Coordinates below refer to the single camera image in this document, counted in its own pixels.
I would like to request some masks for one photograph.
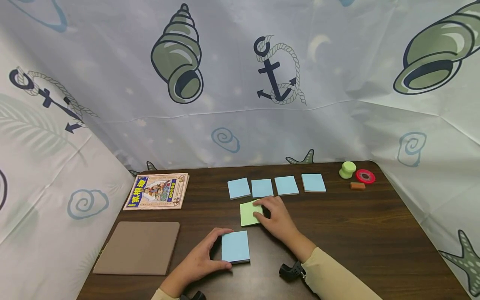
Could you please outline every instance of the hand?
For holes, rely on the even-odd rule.
[[[263,205],[270,211],[270,219],[257,212],[253,216],[274,237],[281,240],[302,264],[306,262],[317,246],[298,231],[282,198],[268,196],[253,202],[253,205]]]
[[[232,264],[210,259],[210,250],[216,239],[233,230],[214,228],[163,281],[160,289],[172,298],[178,298],[190,283],[218,270],[230,270]]]
[[[253,205],[263,205],[270,211],[270,219],[257,212],[254,212],[253,216],[284,244],[299,234],[280,196],[268,196],[253,202]]]

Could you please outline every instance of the book cover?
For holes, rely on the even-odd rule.
[[[123,210],[181,209],[188,173],[137,175]]]

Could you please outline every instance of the sleeve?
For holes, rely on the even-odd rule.
[[[152,297],[152,300],[179,300],[179,298],[172,298],[161,289],[157,289],[155,295]]]
[[[360,279],[318,247],[302,267],[307,274],[305,283],[322,300],[382,300]]]

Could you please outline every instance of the orange eraser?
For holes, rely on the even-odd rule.
[[[365,189],[365,183],[361,182],[351,182],[350,183],[350,188],[352,190],[364,190]]]

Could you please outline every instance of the green card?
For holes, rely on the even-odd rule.
[[[253,216],[253,212],[264,214],[261,205],[253,206],[253,202],[257,200],[240,204],[240,223],[242,227],[260,223],[257,218]]]

